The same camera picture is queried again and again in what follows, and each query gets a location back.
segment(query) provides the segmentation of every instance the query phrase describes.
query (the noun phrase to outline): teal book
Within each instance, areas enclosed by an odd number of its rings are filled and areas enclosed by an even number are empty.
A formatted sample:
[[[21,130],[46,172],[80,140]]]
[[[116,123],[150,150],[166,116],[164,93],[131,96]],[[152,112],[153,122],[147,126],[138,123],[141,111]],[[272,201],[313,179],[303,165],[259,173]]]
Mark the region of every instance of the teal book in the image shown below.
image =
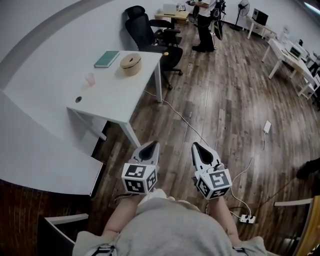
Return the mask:
[[[118,50],[107,50],[104,55],[94,64],[95,68],[109,68],[112,62],[119,56]]]

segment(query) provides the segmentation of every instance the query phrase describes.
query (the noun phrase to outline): dark floor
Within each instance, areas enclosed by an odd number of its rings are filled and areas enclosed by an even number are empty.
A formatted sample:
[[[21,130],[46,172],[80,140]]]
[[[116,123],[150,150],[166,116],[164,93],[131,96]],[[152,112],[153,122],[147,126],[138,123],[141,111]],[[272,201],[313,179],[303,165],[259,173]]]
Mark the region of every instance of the dark floor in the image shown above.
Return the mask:
[[[319,114],[311,101],[299,98],[293,88],[301,79],[291,81],[290,71],[282,67],[268,79],[275,57],[261,62],[267,43],[257,36],[247,39],[245,31],[224,25],[223,41],[215,40],[217,51],[197,53],[191,50],[199,42],[192,23],[181,26],[184,54],[180,68],[184,75],[170,75],[172,91],[163,83],[163,98],[199,131],[216,149],[231,177],[242,172],[264,146],[263,127],[272,123],[266,135],[266,149],[253,161],[246,173],[233,184],[236,196],[244,200],[256,216],[253,225],[237,221],[240,238],[262,236],[268,251],[291,255],[294,238],[302,231],[306,208],[274,207],[274,202],[310,198],[314,176],[307,181],[295,178],[297,168],[320,156]],[[146,88],[155,94],[151,79]],[[204,210],[207,201],[193,186],[194,167],[191,145],[200,137],[165,104],[144,94],[130,121],[143,144],[158,140],[161,146],[157,188],[168,195],[187,200]],[[120,127],[112,124],[107,140],[96,158],[106,169],[96,196],[91,200],[88,230],[100,235],[122,193],[121,172],[134,148]],[[86,211],[88,199],[23,188],[1,182],[0,255],[19,251],[34,255],[38,214],[68,215]],[[225,197],[236,214],[246,214],[243,205]]]

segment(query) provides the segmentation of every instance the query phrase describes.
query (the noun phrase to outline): t-shirt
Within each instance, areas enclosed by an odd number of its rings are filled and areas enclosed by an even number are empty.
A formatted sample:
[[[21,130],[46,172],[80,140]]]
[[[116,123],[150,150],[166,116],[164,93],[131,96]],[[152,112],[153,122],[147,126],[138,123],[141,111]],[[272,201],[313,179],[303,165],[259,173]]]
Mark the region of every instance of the t-shirt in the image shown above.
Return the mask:
[[[209,8],[199,8],[199,15],[210,17],[210,12],[215,8],[217,0],[202,0],[201,3],[208,4]]]
[[[136,216],[114,240],[82,231],[73,256],[92,256],[98,248],[112,256],[266,256],[261,237],[233,248],[226,232],[194,205],[152,198],[139,205]]]

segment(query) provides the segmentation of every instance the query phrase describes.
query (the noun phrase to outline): electric fan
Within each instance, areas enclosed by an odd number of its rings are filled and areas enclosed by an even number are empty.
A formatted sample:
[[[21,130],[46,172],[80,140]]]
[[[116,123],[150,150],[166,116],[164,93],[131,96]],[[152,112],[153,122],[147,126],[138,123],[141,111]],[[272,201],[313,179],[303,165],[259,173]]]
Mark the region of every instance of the electric fan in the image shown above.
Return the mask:
[[[242,0],[239,4],[238,4],[238,17],[236,18],[236,22],[235,22],[235,25],[231,26],[231,28],[233,30],[236,30],[236,31],[240,31],[240,28],[237,26],[237,23],[238,23],[238,19],[239,19],[239,16],[246,16],[248,14],[250,10],[250,3],[248,2],[248,0]]]

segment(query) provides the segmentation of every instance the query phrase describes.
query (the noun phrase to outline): fluorescent light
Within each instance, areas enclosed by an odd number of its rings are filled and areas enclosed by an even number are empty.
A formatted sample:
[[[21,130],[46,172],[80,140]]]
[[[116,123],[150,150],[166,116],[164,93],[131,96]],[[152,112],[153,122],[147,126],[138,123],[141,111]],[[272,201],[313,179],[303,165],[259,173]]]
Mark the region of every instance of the fluorescent light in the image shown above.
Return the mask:
[[[317,14],[320,15],[320,10],[319,10],[319,9],[313,7],[312,5],[310,5],[310,4],[306,3],[306,2],[304,2],[304,4],[306,5],[306,7],[308,7],[309,9],[311,9],[312,11],[314,11],[314,12],[316,12]]]

